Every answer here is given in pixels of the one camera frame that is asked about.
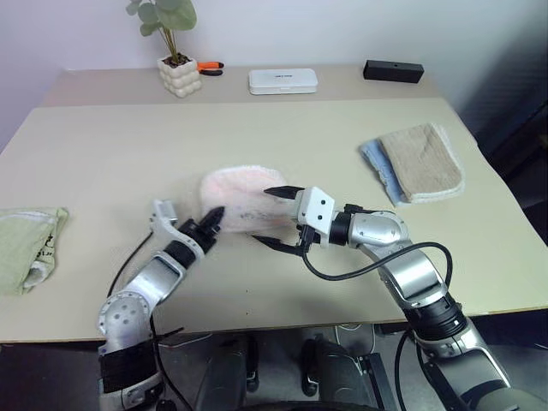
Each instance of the black wire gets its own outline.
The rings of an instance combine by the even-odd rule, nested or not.
[[[171,336],[173,336],[174,334],[176,334],[177,332],[183,331],[184,329],[185,329],[185,327],[179,327],[179,328],[175,328],[175,329],[172,330],[172,331],[168,331],[168,332],[166,332],[166,333],[164,333],[164,334],[160,334],[160,335],[158,336],[158,340],[159,340],[159,341],[162,341],[163,339],[165,339],[165,338],[167,338],[167,337],[171,337]]]
[[[158,363],[160,372],[162,373],[162,375],[164,375],[165,381],[168,383],[168,386],[175,393],[179,401],[182,402],[182,405],[184,405],[189,411],[194,411],[194,409],[192,408],[192,405],[190,405],[190,403],[187,401],[184,395],[177,389],[176,385],[173,384],[173,381],[171,381],[170,376],[165,371],[164,363],[162,362],[162,357],[160,356],[160,347],[158,346],[158,335],[156,334],[156,327],[154,326],[154,319],[152,318],[152,315],[151,315],[151,331],[152,331],[152,341],[154,343],[154,354],[156,355],[156,362]]]
[[[394,359],[394,385],[396,386],[396,396],[397,401],[400,404],[401,411],[407,411],[407,408],[405,407],[405,403],[403,402],[402,386],[400,383],[400,359],[402,358],[403,344],[405,343],[405,340],[407,340],[408,337],[411,335],[411,332],[413,332],[411,328],[407,328],[403,332],[402,338],[400,338],[400,342],[397,344],[396,358]]]
[[[422,370],[422,373],[424,374],[426,381],[428,381],[428,384],[433,388],[433,382],[430,378],[430,374],[426,370],[426,365],[424,360],[422,359],[422,347],[415,341],[415,347],[417,351],[417,361],[419,362],[420,369]]]
[[[342,280],[348,280],[350,278],[355,278],[362,276],[370,271],[373,271],[377,268],[379,268],[382,265],[385,265],[389,261],[392,261],[393,259],[397,259],[398,257],[401,257],[402,255],[409,253],[411,251],[417,250],[419,248],[425,248],[425,247],[434,247],[444,252],[445,258],[447,259],[447,271],[445,274],[445,284],[447,287],[449,287],[451,283],[451,278],[453,276],[453,258],[451,257],[450,251],[447,249],[447,247],[433,241],[426,241],[426,242],[419,242],[417,244],[413,244],[409,247],[405,247],[402,250],[398,250],[395,253],[384,257],[383,259],[380,259],[376,263],[373,263],[371,265],[368,265],[367,267],[361,268],[356,271],[347,272],[346,274],[340,274],[338,276],[330,276],[327,274],[324,274],[323,272],[320,272],[314,268],[314,266],[310,263],[307,257],[307,253],[302,254],[302,260],[304,261],[305,265],[307,266],[308,270],[312,272],[316,277],[320,277],[323,280],[327,281],[342,281]]]
[[[147,241],[150,240],[152,237],[152,232],[148,233],[148,235],[145,237],[143,241],[140,242],[139,246],[129,255],[129,257],[124,261],[122,266],[120,267],[120,270],[116,273],[114,278],[112,279],[112,283],[110,283],[109,292],[107,293],[107,298],[112,295],[112,292],[114,291],[114,287],[116,287],[116,283],[118,282],[118,279],[122,275],[123,271],[125,270],[126,266],[129,264],[129,261],[132,260],[132,258],[143,248],[143,246],[146,244]]]

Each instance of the pliers handle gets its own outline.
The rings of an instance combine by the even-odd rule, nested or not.
[[[218,76],[223,73],[224,63],[221,62],[200,62],[198,63],[198,72],[203,75]]]

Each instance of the light green cloth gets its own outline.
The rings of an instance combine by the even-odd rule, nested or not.
[[[55,268],[63,208],[0,210],[0,295],[22,295]]]

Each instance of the black rectangular block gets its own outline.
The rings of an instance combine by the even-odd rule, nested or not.
[[[422,64],[367,60],[363,69],[363,78],[366,80],[418,83],[424,72]]]

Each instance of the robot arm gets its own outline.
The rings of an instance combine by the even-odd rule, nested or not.
[[[102,411],[154,407],[164,390],[157,369],[150,319],[184,279],[191,265],[215,244],[223,208],[199,223],[189,219],[179,229],[169,201],[154,201],[151,228],[168,246],[155,253],[125,287],[101,307],[98,328],[106,338],[99,347],[99,406]]]
[[[268,247],[300,255],[311,271],[331,281],[357,277],[360,273],[346,276],[319,273],[306,257],[313,242],[321,247],[330,243],[348,245],[382,263],[378,273],[405,314],[414,340],[428,357],[424,367],[426,377],[447,409],[541,409],[539,405],[543,403],[537,397],[510,388],[502,367],[451,297],[448,284],[419,250],[436,243],[414,246],[406,224],[390,211],[366,211],[357,205],[346,205],[344,211],[336,211],[335,201],[319,188],[286,186],[265,192],[295,199],[292,218],[301,231],[295,247],[278,239],[255,237]],[[436,247],[447,251],[441,245]],[[446,256],[451,267],[448,251]]]

